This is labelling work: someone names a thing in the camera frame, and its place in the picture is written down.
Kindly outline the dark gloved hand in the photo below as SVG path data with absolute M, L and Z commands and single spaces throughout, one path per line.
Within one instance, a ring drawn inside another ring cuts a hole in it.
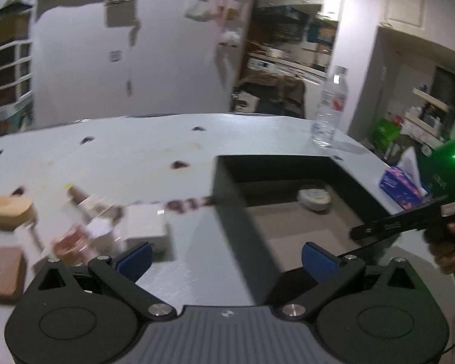
M 455 222 L 443 228 L 428 228 L 423 235 L 434 262 L 444 275 L 455 273 L 455 243 L 451 235 L 455 235 Z

